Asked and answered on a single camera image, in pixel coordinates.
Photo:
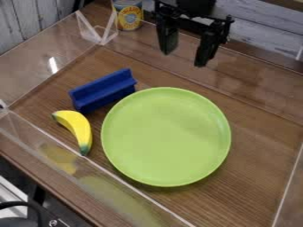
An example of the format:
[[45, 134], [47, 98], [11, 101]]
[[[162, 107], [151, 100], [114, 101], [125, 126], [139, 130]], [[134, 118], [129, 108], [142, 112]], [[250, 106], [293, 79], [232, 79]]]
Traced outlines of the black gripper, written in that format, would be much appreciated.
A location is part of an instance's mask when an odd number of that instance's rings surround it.
[[161, 50], [170, 55], [178, 47], [180, 29], [202, 34], [194, 65], [205, 67], [228, 43], [234, 17], [216, 9], [217, 0], [154, 0], [154, 16]]

